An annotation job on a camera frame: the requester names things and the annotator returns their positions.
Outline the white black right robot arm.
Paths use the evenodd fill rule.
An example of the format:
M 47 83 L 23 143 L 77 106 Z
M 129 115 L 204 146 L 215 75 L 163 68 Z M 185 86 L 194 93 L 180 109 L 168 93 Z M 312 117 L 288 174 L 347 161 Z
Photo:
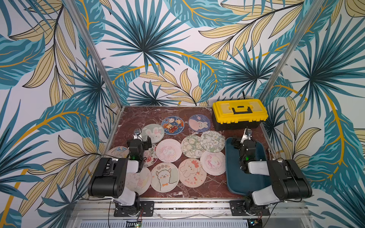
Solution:
M 309 181 L 294 160 L 266 160 L 264 155 L 263 146 L 257 141 L 227 139 L 226 177 L 230 192 L 247 196 L 255 206 L 312 196 Z

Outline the pink bow bunny coaster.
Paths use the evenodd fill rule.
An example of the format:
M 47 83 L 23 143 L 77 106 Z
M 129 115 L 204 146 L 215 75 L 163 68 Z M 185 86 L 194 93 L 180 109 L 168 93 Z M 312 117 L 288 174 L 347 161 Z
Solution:
M 185 159 L 179 165 L 180 181 L 189 188 L 197 188 L 204 184 L 207 172 L 198 159 Z

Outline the teal plastic storage tray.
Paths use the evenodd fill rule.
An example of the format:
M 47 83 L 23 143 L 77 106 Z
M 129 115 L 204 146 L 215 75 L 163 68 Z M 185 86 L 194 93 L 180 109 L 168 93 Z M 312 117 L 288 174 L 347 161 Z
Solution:
M 231 144 L 232 137 L 226 139 L 226 178 L 227 187 L 231 193 L 248 195 L 271 185 L 269 176 L 248 174 L 240 169 L 239 150 Z

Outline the green tulip bunny coaster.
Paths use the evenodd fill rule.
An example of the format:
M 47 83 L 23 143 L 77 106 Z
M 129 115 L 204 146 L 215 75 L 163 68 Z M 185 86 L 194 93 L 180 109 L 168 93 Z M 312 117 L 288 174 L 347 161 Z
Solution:
M 197 135 L 190 135 L 184 138 L 181 142 L 182 153 L 193 159 L 199 159 L 205 151 L 200 143 L 200 137 Z

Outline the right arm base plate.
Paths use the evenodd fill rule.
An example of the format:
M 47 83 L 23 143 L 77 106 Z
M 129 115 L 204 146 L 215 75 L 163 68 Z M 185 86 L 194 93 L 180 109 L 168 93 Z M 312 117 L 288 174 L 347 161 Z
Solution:
M 269 216 L 268 206 L 258 206 L 250 200 L 231 200 L 229 202 L 232 216 Z

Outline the pink ring bunny coaster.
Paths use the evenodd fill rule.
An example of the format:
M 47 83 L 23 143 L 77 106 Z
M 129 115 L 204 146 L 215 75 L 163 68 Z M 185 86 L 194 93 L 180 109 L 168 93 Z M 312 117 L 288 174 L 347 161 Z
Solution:
M 200 157 L 202 168 L 212 176 L 219 176 L 226 172 L 226 159 L 222 152 L 203 152 Z

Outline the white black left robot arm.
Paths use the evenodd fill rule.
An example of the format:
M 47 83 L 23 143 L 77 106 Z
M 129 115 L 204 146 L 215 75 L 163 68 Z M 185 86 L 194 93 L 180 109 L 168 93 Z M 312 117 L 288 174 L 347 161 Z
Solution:
M 140 173 L 144 166 L 144 152 L 152 148 L 151 138 L 142 141 L 138 136 L 127 143 L 129 157 L 102 158 L 88 184 L 89 196 L 111 199 L 117 205 L 129 207 L 139 204 L 139 195 L 129 190 L 126 177 L 129 173 Z

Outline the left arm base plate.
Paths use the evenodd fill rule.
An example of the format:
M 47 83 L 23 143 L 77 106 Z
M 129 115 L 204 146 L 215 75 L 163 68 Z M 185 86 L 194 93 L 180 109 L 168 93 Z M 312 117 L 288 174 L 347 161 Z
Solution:
M 121 206 L 115 203 L 114 217 L 152 217 L 154 209 L 154 201 L 136 201 L 132 206 Z

